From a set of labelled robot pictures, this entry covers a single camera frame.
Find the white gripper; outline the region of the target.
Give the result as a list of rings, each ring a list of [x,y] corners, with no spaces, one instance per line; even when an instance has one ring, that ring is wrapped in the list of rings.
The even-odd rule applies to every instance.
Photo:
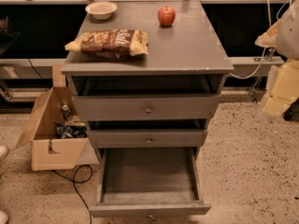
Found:
[[[274,48],[288,60],[272,66],[268,73],[266,93],[260,102],[259,117],[272,120],[281,117],[299,98],[299,0],[295,0],[280,21],[276,21],[255,40],[262,48]]]

